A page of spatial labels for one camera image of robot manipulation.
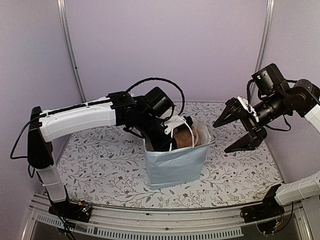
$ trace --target white bag handle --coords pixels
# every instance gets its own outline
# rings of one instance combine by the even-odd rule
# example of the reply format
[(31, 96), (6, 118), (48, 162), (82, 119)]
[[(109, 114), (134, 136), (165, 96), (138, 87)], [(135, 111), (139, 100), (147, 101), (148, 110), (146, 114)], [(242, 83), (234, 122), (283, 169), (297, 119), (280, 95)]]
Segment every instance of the white bag handle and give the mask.
[[(173, 120), (172, 126), (171, 126), (171, 138), (174, 137), (174, 123), (176, 120), (180, 120), (182, 122), (184, 122), (184, 124), (188, 127), (188, 129), (190, 130), (191, 133), (191, 139), (192, 139), (192, 147), (195, 147), (195, 136), (194, 133), (192, 132), (191, 127), (189, 126), (189, 124), (187, 123), (187, 121), (183, 118), (183, 117), (177, 117), (176, 119)], [(169, 152), (172, 150), (172, 143), (170, 143), (170, 148), (169, 148)]]

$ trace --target lavender wall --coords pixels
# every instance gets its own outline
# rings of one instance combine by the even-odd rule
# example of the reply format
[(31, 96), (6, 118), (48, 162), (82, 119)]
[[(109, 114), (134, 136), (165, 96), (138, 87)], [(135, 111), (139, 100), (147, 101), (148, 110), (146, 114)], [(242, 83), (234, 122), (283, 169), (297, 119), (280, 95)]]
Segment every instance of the lavender wall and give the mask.
[[(263, 65), (276, 63), (287, 79), (320, 86), (320, 1), (277, 0)], [(287, 183), (320, 170), (320, 135), (298, 114), (287, 118), (290, 132), (268, 131), (267, 143)], [(285, 127), (283, 120), (273, 126)], [(314, 239), (320, 239), (320, 201), (303, 201)]]
[[(31, 109), (80, 102), (63, 41), (55, 0), (0, 1), (0, 239), (21, 237), (24, 214), (34, 192), (27, 161), (9, 159)], [(59, 152), (63, 139), (55, 141)], [(17, 149), (26, 154), (26, 136)]]
[[(245, 94), (258, 57), (267, 1), (68, 0), (84, 92), (93, 100), (147, 77), (168, 78), (186, 99)], [(144, 94), (154, 83), (133, 91)], [(161, 84), (174, 100), (180, 95)]]

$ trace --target floral pattern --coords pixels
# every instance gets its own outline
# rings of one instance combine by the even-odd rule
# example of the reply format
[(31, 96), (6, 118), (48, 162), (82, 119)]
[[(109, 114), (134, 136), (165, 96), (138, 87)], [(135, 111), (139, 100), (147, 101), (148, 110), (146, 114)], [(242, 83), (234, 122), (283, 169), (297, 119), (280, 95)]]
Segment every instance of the floral pattern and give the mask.
[(70, 198), (154, 209), (212, 208), (260, 201), (271, 186), (282, 181), (281, 176), (264, 142), (254, 151), (224, 152), (246, 133), (239, 121), (212, 127), (224, 107), (222, 103), (186, 103), (184, 115), (201, 119), (213, 143), (199, 180), (163, 189), (150, 188), (141, 139), (115, 126), (74, 133), (58, 164)]

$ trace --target light blue bag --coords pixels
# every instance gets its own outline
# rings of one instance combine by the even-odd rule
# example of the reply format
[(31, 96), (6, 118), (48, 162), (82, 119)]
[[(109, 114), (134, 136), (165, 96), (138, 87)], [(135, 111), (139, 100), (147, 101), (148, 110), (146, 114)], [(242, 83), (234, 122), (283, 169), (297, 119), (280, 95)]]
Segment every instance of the light blue bag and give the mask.
[(146, 172), (152, 190), (192, 182), (200, 178), (211, 136), (199, 119), (192, 118), (198, 133), (199, 145), (172, 151), (152, 151), (149, 141), (144, 141)]

